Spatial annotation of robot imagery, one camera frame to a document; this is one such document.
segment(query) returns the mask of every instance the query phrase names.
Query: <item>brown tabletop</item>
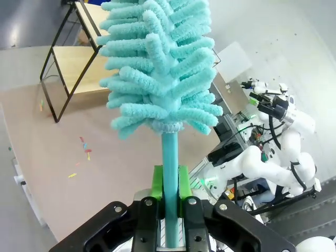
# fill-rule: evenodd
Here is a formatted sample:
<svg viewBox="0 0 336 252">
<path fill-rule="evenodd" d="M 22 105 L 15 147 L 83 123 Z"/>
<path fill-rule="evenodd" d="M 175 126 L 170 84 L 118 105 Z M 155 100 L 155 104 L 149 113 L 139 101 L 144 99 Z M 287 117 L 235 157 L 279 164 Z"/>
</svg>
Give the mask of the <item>brown tabletop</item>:
<svg viewBox="0 0 336 252">
<path fill-rule="evenodd" d="M 56 113 L 65 101 L 59 82 L 48 84 Z M 59 123 L 40 85 L 0 94 L 8 134 L 18 164 L 41 214 L 62 240 L 112 201 L 132 202 L 151 186 L 153 167 L 162 164 L 161 138 L 145 126 L 127 140 L 111 130 L 119 111 L 105 106 L 108 93 L 75 95 Z M 44 101 L 41 112 L 39 104 Z M 179 164 L 191 170 L 219 144 L 189 126 L 179 134 Z M 89 161 L 80 140 L 92 149 Z"/>
</svg>

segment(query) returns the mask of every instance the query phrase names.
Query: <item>screw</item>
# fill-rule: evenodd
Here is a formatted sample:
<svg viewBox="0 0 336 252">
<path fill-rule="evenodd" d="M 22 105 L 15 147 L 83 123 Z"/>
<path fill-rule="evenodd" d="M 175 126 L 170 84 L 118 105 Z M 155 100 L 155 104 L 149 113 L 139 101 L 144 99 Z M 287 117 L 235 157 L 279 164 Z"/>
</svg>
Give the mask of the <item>screw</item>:
<svg viewBox="0 0 336 252">
<path fill-rule="evenodd" d="M 195 205 L 196 204 L 196 200 L 194 198 L 190 198 L 190 199 L 188 199 L 188 203 L 190 205 Z"/>
<path fill-rule="evenodd" d="M 222 211 L 225 211 L 225 210 L 227 210 L 227 205 L 222 204 L 222 205 L 219 206 L 219 209 L 222 210 Z"/>
<path fill-rule="evenodd" d="M 146 206 L 151 206 L 151 205 L 153 205 L 153 202 L 150 199 L 147 199 L 145 201 L 145 204 L 146 204 Z"/>
<path fill-rule="evenodd" d="M 117 207 L 114 208 L 114 211 L 117 212 L 117 213 L 121 212 L 121 210 L 122 210 L 122 208 L 120 206 L 117 206 Z"/>
</svg>

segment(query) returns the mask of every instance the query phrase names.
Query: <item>wooden shelf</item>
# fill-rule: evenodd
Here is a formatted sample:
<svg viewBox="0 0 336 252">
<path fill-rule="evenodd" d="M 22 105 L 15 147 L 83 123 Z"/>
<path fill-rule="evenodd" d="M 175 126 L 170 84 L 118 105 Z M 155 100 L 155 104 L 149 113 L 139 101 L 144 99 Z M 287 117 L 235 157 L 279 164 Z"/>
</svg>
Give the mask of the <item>wooden shelf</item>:
<svg viewBox="0 0 336 252">
<path fill-rule="evenodd" d="M 93 54 L 93 48 L 87 46 L 55 46 L 52 48 L 60 75 L 62 75 L 69 93 L 73 89 L 83 68 Z M 99 80 L 112 76 L 118 70 L 105 70 L 107 57 L 97 55 L 85 73 L 75 93 L 100 91 Z"/>
<path fill-rule="evenodd" d="M 87 30 L 89 31 L 92 40 L 94 41 L 94 44 L 96 46 L 96 40 L 97 40 L 97 33 L 95 32 L 93 26 L 91 25 L 91 22 L 88 18 L 88 16 L 86 15 L 82 5 L 80 4 L 80 2 L 75 2 L 76 4 L 76 8 L 79 12 L 79 15 L 81 16 L 81 18 L 83 19 L 85 26 L 87 28 Z M 85 3 L 85 7 L 88 10 L 94 24 L 96 25 L 96 27 L 98 28 L 99 32 L 101 35 L 108 35 L 109 33 L 106 30 L 102 30 L 99 28 L 99 24 L 106 20 L 107 16 L 109 15 L 109 12 L 106 10 L 103 10 L 99 5 L 94 5 L 94 4 L 86 4 Z"/>
</svg>

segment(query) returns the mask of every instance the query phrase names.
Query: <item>gray floor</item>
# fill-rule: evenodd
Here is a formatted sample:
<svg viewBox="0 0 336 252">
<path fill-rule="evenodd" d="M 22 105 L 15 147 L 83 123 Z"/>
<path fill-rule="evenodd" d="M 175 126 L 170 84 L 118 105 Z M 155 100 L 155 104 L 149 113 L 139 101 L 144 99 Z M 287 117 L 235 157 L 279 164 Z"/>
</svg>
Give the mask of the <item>gray floor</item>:
<svg viewBox="0 0 336 252">
<path fill-rule="evenodd" d="M 49 47 L 0 51 L 0 90 L 38 83 Z M 14 153 L 0 110 L 0 244 L 3 252 L 47 252 L 56 244 L 51 231 L 37 221 L 21 187 L 15 184 Z"/>
<path fill-rule="evenodd" d="M 60 0 L 15 0 L 0 2 L 0 49 L 51 45 L 57 30 L 68 11 L 69 5 L 61 6 Z M 69 18 L 76 21 L 76 16 Z M 67 22 L 60 34 L 61 45 L 73 23 Z M 71 33 L 73 41 L 76 33 Z"/>
</svg>

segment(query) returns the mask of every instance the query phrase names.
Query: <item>white floor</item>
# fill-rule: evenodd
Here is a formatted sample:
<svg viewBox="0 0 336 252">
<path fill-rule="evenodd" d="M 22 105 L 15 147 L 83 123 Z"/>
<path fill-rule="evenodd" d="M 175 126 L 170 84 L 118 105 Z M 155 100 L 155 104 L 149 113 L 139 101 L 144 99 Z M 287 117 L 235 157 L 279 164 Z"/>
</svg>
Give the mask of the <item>white floor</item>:
<svg viewBox="0 0 336 252">
<path fill-rule="evenodd" d="M 39 82 L 48 47 L 0 51 L 0 90 Z M 14 154 L 8 149 L 4 115 L 0 111 L 0 244 L 3 252 L 47 252 L 57 242 L 48 227 L 42 228 L 22 188 L 15 184 Z"/>
</svg>

